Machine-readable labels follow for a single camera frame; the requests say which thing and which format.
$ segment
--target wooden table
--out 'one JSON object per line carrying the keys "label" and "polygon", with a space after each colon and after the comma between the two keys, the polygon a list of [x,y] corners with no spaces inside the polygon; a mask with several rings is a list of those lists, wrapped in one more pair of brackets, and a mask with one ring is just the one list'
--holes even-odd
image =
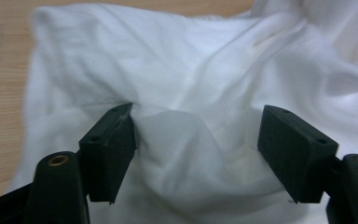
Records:
{"label": "wooden table", "polygon": [[[0,0],[0,195],[19,163],[23,126],[22,96],[29,55],[34,44],[30,13],[38,6],[72,4],[73,0]],[[112,0],[123,6],[170,11],[186,16],[231,16],[251,7],[253,0]]]}

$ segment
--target wrinkled cloth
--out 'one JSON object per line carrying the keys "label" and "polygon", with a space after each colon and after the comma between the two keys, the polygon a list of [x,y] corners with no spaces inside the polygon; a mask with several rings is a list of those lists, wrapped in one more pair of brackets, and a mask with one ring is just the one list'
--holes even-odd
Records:
{"label": "wrinkled cloth", "polygon": [[327,223],[295,204],[257,151],[276,105],[358,153],[358,1],[256,0],[231,18],[105,4],[40,7],[21,165],[78,150],[109,108],[133,103],[138,149],[116,203],[91,223]]}

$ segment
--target wooden surface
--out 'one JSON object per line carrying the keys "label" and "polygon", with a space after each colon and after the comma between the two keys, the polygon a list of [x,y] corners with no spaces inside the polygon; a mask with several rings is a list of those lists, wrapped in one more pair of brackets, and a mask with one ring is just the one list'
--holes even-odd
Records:
{"label": "wooden surface", "polygon": [[[30,51],[34,44],[29,15],[38,6],[72,4],[71,0],[0,0],[0,195],[17,169],[23,126],[22,95]],[[247,10],[252,0],[113,0],[123,6],[140,7],[186,16],[231,16]]]}

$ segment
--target screw hole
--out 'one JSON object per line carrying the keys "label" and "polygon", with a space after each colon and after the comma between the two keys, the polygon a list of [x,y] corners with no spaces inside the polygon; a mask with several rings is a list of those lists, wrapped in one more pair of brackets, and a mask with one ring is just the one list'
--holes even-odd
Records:
{"label": "screw hole", "polygon": [[318,143],[320,143],[320,144],[326,144],[326,143],[327,143],[327,141],[324,140],[324,139],[322,139],[322,138],[316,139],[316,141],[317,141]]}
{"label": "screw hole", "polygon": [[99,142],[100,140],[101,140],[100,136],[91,137],[91,143]]}
{"label": "screw hole", "polygon": [[69,157],[66,155],[59,155],[56,157],[51,158],[48,161],[49,166],[59,166],[69,161]]}

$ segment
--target white cloth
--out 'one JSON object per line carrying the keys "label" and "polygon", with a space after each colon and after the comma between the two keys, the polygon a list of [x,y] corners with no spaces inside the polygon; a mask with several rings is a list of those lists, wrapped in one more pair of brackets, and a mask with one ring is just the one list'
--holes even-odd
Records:
{"label": "white cloth", "polygon": [[358,1],[255,1],[224,19],[102,4],[41,7],[16,189],[43,157],[77,151],[108,109],[134,103],[138,150],[91,223],[326,223],[259,155],[264,105],[358,153]]}

